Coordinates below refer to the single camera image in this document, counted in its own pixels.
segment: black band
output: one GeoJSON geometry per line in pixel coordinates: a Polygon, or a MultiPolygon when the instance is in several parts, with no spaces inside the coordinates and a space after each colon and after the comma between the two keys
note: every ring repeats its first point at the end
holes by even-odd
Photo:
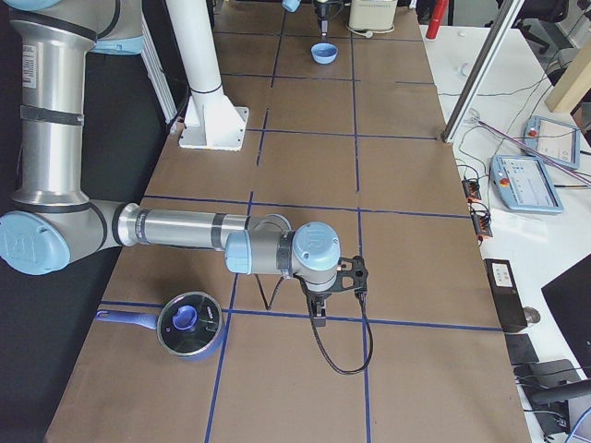
{"type": "Polygon", "coordinates": [[[18,210],[25,210],[27,212],[39,212],[42,214],[69,214],[70,212],[82,212],[90,207],[90,203],[82,203],[80,205],[68,206],[51,206],[51,205],[31,205],[30,203],[23,203],[21,201],[12,200],[12,205],[18,210]]]}
{"type": "Polygon", "coordinates": [[[97,38],[101,39],[102,37],[106,37],[111,33],[112,30],[115,29],[117,23],[119,22],[119,17],[121,16],[121,0],[115,0],[115,12],[113,13],[113,18],[111,19],[111,23],[107,26],[103,31],[99,32],[97,38]]]}
{"type": "Polygon", "coordinates": [[[63,113],[61,111],[52,111],[51,109],[37,108],[26,104],[20,106],[20,118],[30,122],[84,126],[84,114],[63,113]]]}
{"type": "Polygon", "coordinates": [[[94,251],[97,252],[101,250],[101,248],[104,246],[104,242],[107,241],[107,220],[104,218],[104,215],[101,212],[101,210],[99,210],[94,203],[90,202],[89,205],[90,209],[96,213],[97,217],[101,221],[101,225],[103,226],[103,240],[101,241],[101,245],[96,248],[96,251],[94,251]]]}
{"type": "Polygon", "coordinates": [[[113,219],[111,220],[111,234],[113,235],[114,240],[120,246],[123,246],[123,242],[119,236],[119,217],[121,217],[121,212],[123,212],[126,206],[127,203],[121,203],[113,213],[113,219]]]}
{"type": "Polygon", "coordinates": [[[220,86],[218,86],[215,90],[194,90],[193,88],[191,88],[191,90],[197,94],[211,94],[212,92],[215,92],[216,90],[218,90],[221,87],[222,87],[222,83],[220,83],[220,86]]]}
{"type": "Polygon", "coordinates": [[[96,42],[96,32],[89,30],[80,25],[75,25],[69,21],[60,20],[59,18],[44,16],[35,12],[19,11],[10,9],[10,20],[28,21],[30,23],[37,23],[38,25],[48,26],[50,28],[58,28],[73,34],[79,35],[86,39],[96,42]]]}
{"type": "Polygon", "coordinates": [[[146,238],[146,219],[151,210],[141,210],[136,218],[136,237],[140,245],[149,245],[150,242],[146,238]]]}
{"type": "Polygon", "coordinates": [[[277,245],[277,269],[286,272],[290,276],[293,274],[292,240],[295,233],[295,231],[283,231],[281,237],[279,237],[279,245],[277,245]]]}
{"type": "Polygon", "coordinates": [[[222,249],[222,225],[226,215],[228,214],[217,213],[211,222],[211,246],[215,249],[222,249]]]}

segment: white table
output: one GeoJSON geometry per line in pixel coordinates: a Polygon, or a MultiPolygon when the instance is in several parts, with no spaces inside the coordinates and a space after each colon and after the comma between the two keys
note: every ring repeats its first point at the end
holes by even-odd
{"type": "MultiPolygon", "coordinates": [[[[424,36],[427,28],[421,27],[421,31],[424,36]]],[[[462,91],[469,69],[475,62],[487,34],[488,30],[481,28],[441,27],[435,41],[424,39],[439,94],[459,94],[462,91]]],[[[544,70],[521,32],[510,30],[478,93],[513,92],[534,85],[543,77],[544,70]]],[[[549,81],[544,78],[511,128],[509,126],[512,120],[533,89],[506,96],[479,96],[472,107],[480,113],[482,121],[513,137],[522,137],[527,118],[549,86],[549,81]]],[[[446,121],[457,99],[457,96],[440,95],[441,109],[446,121]]],[[[573,122],[568,114],[551,113],[543,99],[535,114],[566,123],[573,122]]],[[[475,167],[479,174],[483,175],[483,165],[458,150],[464,134],[471,127],[474,125],[461,126],[453,143],[454,152],[460,162],[475,167]]],[[[482,160],[487,165],[488,174],[490,158],[499,143],[500,139],[492,136],[486,129],[475,129],[465,137],[462,150],[482,160]]],[[[589,150],[584,140],[582,149],[589,150]]],[[[505,142],[498,153],[520,155],[521,151],[514,144],[505,142]]],[[[591,157],[582,157],[579,171],[591,174],[591,157]]],[[[460,168],[461,175],[464,175],[464,169],[460,168]]],[[[549,167],[549,172],[554,184],[579,184],[554,168],[549,167]]],[[[467,171],[467,176],[471,177],[474,174],[467,171]]],[[[486,178],[480,180],[480,185],[483,201],[488,202],[490,207],[491,229],[494,235],[481,246],[482,257],[510,260],[522,305],[532,306],[539,311],[542,317],[540,323],[524,332],[529,334],[540,362],[567,358],[575,367],[579,366],[549,312],[541,288],[591,253],[591,191],[559,189],[559,196],[564,205],[562,214],[532,215],[508,211],[495,190],[488,191],[486,178]]],[[[585,378],[582,371],[579,375],[585,378]]],[[[542,432],[536,418],[533,414],[527,413],[526,420],[532,441],[542,442],[542,432]]],[[[557,436],[556,441],[560,442],[561,436],[557,436]]]]}

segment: white pole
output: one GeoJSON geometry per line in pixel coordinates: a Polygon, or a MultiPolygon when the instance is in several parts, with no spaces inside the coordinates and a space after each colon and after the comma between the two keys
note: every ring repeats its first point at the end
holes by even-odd
{"type": "Polygon", "coordinates": [[[223,95],[205,1],[166,0],[195,104],[205,104],[214,96],[223,95]]]}
{"type": "Polygon", "coordinates": [[[248,109],[235,108],[223,95],[206,0],[166,0],[178,49],[191,88],[184,148],[240,150],[248,109]]]}

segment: blue pan handle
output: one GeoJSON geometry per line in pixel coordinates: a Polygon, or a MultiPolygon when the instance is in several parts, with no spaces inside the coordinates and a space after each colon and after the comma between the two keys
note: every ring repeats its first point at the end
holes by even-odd
{"type": "Polygon", "coordinates": [[[96,312],[95,319],[99,321],[112,321],[114,323],[128,323],[139,325],[148,329],[156,329],[158,316],[152,314],[141,314],[139,312],[108,311],[102,309],[96,312]]]}

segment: black box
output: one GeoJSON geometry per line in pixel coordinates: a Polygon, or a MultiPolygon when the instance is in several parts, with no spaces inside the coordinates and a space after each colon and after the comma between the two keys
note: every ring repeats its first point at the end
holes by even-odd
{"type": "Polygon", "coordinates": [[[509,260],[485,258],[484,266],[502,330],[515,333],[526,328],[524,307],[519,299],[509,260]]]}

